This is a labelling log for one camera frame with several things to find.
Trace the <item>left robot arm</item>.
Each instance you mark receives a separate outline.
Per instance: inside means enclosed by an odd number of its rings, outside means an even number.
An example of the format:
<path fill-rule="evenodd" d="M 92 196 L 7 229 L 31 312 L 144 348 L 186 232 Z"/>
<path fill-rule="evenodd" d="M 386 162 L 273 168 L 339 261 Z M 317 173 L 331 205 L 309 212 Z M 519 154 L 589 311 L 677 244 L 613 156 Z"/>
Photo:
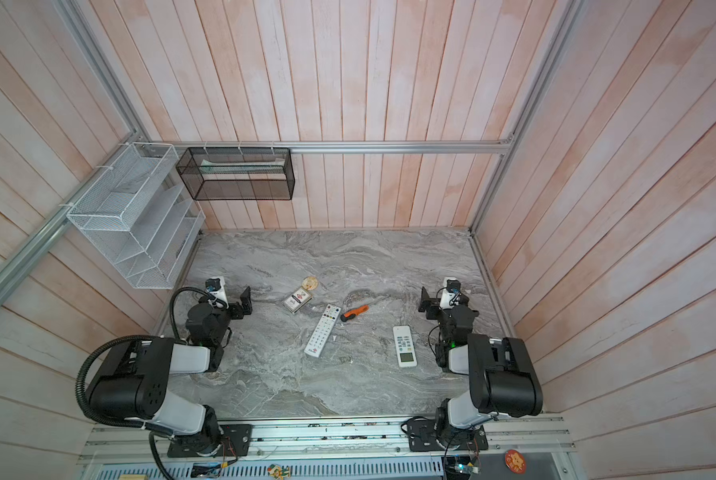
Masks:
<path fill-rule="evenodd" d="M 251 290 L 238 301 L 223 296 L 220 281 L 211 278 L 197 289 L 198 302 L 187 314 L 187 338 L 174 327 L 169 337 L 129 335 L 94 350 L 75 382 L 75 398 L 90 420 L 112 427 L 143 429 L 149 442 L 169 442 L 170 458 L 247 455 L 252 427 L 227 424 L 214 408 L 187 400 L 169 388 L 176 375 L 218 370 L 232 336 L 230 323 L 253 311 Z"/>

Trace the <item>orange black screwdriver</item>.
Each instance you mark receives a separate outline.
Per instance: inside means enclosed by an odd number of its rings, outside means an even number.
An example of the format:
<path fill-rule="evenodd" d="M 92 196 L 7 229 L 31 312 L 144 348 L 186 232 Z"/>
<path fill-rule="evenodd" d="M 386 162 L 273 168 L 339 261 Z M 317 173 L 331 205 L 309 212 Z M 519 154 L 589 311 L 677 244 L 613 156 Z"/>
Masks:
<path fill-rule="evenodd" d="M 360 307 L 345 311 L 344 313 L 342 313 L 340 315 L 340 320 L 342 322 L 348 322 L 348 321 L 354 319 L 355 317 L 367 312 L 368 309 L 369 309 L 368 305 L 362 305 Z"/>

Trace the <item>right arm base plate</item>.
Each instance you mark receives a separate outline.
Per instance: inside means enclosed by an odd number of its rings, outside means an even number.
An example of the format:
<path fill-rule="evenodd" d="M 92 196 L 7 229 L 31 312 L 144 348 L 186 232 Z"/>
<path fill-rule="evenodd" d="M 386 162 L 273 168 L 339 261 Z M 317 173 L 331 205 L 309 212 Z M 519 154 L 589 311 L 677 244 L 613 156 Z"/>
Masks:
<path fill-rule="evenodd" d="M 485 431 L 481 428 L 458 429 L 421 416 L 407 419 L 400 425 L 412 452 L 479 452 L 489 448 Z"/>

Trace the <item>white air conditioner remote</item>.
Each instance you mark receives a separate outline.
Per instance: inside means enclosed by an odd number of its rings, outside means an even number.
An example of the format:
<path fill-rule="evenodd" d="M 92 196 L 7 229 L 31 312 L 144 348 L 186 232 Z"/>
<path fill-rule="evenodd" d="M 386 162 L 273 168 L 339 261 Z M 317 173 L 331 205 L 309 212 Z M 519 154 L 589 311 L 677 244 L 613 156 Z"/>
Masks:
<path fill-rule="evenodd" d="M 396 347 L 396 356 L 400 368 L 417 366 L 417 357 L 409 326 L 394 326 L 393 336 Z"/>

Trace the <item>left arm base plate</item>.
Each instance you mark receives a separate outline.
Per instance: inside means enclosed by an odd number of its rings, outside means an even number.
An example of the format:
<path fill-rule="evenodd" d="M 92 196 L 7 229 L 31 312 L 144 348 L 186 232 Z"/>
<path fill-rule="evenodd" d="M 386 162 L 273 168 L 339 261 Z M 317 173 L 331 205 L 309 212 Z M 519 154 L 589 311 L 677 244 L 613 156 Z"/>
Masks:
<path fill-rule="evenodd" d="M 167 450 L 168 458 L 244 457 L 252 440 L 251 424 L 218 424 L 193 435 L 176 436 Z"/>

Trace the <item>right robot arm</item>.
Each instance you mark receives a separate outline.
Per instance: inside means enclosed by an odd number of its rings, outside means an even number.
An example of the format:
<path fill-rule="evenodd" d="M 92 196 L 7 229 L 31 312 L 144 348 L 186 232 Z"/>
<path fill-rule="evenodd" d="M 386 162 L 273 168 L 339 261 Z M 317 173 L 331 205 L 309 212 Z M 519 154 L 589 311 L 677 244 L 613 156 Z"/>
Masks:
<path fill-rule="evenodd" d="M 520 418 L 541 413 L 543 393 L 524 341 L 475 333 L 479 312 L 469 306 L 458 280 L 447 279 L 434 295 L 422 288 L 418 311 L 436 323 L 438 339 L 429 343 L 436 364 L 468 378 L 468 390 L 437 409 L 439 437 L 470 431 L 494 414 Z"/>

